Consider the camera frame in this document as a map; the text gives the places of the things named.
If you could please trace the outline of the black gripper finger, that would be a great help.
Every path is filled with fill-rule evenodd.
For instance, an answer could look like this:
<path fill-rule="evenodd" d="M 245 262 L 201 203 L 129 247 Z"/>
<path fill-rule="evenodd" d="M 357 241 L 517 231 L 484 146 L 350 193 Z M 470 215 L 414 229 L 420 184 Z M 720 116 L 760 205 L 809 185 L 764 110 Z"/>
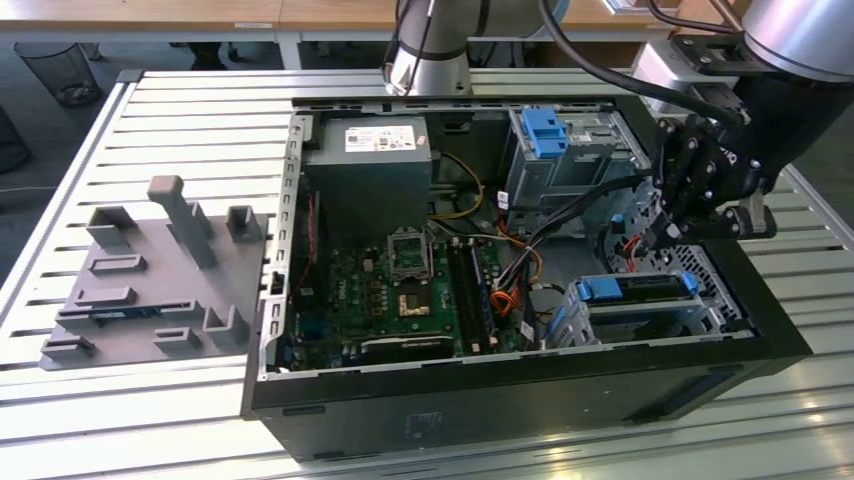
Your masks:
<path fill-rule="evenodd" d="M 680 224 L 684 240 L 753 240 L 777 236 L 779 227 L 764 197 L 743 199 L 737 205 Z"/>
<path fill-rule="evenodd" d="M 662 117 L 657 130 L 653 186 L 657 216 L 650 223 L 650 248 L 669 248 L 704 222 L 713 210 L 707 197 L 717 174 L 717 154 L 707 121 L 699 115 L 685 120 Z"/>

